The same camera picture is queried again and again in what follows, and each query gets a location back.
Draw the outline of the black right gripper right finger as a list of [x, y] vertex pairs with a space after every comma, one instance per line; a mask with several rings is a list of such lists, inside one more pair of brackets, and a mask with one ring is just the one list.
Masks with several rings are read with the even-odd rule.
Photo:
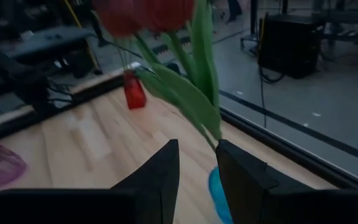
[[262, 223], [271, 195], [312, 190], [228, 140], [216, 148], [218, 171], [234, 223]]

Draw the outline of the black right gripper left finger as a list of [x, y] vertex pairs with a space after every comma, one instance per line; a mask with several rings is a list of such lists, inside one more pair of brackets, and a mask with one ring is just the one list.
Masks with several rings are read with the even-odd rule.
[[114, 222], [173, 223], [179, 179], [178, 141], [171, 139], [136, 171], [111, 187]]

